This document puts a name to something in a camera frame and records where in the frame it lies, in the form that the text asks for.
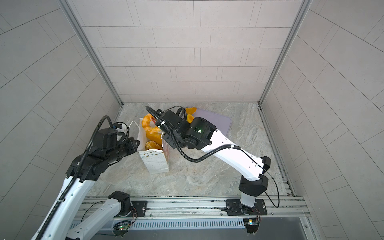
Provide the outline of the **orange bread top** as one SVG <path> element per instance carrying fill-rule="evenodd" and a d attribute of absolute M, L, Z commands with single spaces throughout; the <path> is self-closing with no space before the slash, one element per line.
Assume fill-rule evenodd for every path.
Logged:
<path fill-rule="evenodd" d="M 193 115 L 196 111 L 197 111 L 196 107 L 186 108 L 186 112 L 187 112 L 188 115 Z"/>

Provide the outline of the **striped long bread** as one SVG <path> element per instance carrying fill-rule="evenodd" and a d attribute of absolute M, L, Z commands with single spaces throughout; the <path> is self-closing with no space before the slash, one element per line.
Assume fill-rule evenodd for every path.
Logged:
<path fill-rule="evenodd" d="M 155 141 L 148 141 L 146 142 L 145 144 L 145 149 L 146 151 L 148 150 L 163 150 L 163 147 L 161 145 L 159 145 L 158 143 L 156 143 Z"/>

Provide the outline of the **ring shaped donut bread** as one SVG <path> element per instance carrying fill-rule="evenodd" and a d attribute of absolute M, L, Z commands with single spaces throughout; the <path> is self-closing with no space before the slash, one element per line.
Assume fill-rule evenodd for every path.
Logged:
<path fill-rule="evenodd" d="M 142 128 L 144 129 L 146 133 L 146 137 L 150 140 L 155 142 L 158 145 L 162 145 L 162 130 L 158 127 L 152 127 L 151 123 L 153 124 L 154 117 L 151 114 L 147 114 L 143 120 L 142 120 Z"/>

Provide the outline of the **yellow orange oval bread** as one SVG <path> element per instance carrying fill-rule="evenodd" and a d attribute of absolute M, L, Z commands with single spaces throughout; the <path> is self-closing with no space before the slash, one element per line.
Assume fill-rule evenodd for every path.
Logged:
<path fill-rule="evenodd" d="M 187 122 L 191 124 L 192 121 L 194 120 L 194 118 L 195 118 L 194 116 L 188 114 L 188 115 L 187 115 Z"/>

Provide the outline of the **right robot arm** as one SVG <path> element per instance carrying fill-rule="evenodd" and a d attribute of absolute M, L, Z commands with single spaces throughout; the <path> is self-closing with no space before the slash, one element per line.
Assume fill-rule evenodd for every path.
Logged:
<path fill-rule="evenodd" d="M 249 154 L 204 118 L 197 117 L 188 122 L 183 107 L 176 113 L 172 110 L 155 111 L 150 107 L 146 109 L 155 119 L 155 125 L 163 131 L 163 139 L 173 149 L 177 149 L 183 158 L 192 163 L 200 163 L 215 156 L 242 175 L 239 183 L 240 202 L 235 207 L 228 207 L 228 213 L 266 215 L 265 203 L 257 200 L 257 197 L 268 188 L 271 178 L 268 173 L 271 166 L 269 157 L 258 158 Z"/>

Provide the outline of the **white cartoon paper bag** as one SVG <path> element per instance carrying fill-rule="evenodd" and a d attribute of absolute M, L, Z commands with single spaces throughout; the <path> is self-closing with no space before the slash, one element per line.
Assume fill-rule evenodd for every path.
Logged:
<path fill-rule="evenodd" d="M 160 173 L 166 173 L 169 172 L 169 164 L 168 164 L 168 158 L 169 158 L 169 148 L 170 146 L 163 140 L 163 131 L 162 131 L 162 147 L 163 150 L 148 150 L 145 149 L 146 142 L 150 141 L 146 137 L 146 133 L 144 129 L 142 128 L 142 120 L 143 118 L 140 118 L 138 124 L 133 121 L 139 128 L 139 133 L 137 140 L 140 141 L 140 145 L 138 147 L 138 152 L 140 155 L 140 158 L 144 162 L 146 168 L 148 169 L 149 173 L 151 175 L 153 174 L 160 174 Z"/>

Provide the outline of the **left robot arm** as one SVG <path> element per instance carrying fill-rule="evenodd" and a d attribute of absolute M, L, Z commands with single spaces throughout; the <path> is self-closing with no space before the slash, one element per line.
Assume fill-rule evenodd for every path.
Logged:
<path fill-rule="evenodd" d="M 129 194 L 115 191 L 103 205 L 73 229 L 70 228 L 87 193 L 112 164 L 137 152 L 140 141 L 118 139 L 117 129 L 94 134 L 87 153 L 78 156 L 66 172 L 62 189 L 34 240 L 89 240 L 113 217 L 136 217 Z"/>

